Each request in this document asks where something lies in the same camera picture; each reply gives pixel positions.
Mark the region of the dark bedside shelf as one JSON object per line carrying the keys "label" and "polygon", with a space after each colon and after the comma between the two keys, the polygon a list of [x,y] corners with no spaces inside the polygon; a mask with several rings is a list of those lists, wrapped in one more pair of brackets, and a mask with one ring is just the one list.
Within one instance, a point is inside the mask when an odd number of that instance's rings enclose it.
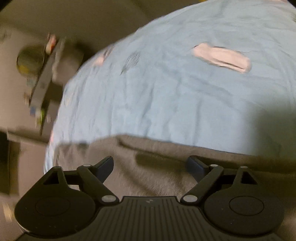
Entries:
{"label": "dark bedside shelf", "polygon": [[45,48],[45,61],[32,81],[32,91],[24,94],[30,115],[35,118],[38,135],[45,138],[51,133],[62,100],[66,83],[76,74],[82,64],[84,52],[67,39],[49,35]]}

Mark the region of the light blue bed sheet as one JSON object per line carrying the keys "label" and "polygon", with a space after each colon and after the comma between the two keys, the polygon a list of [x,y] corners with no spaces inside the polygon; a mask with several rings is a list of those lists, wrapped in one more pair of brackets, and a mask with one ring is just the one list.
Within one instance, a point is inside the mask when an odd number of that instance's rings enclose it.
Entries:
{"label": "light blue bed sheet", "polygon": [[206,1],[99,51],[66,84],[44,171],[65,143],[119,134],[295,159],[295,7]]}

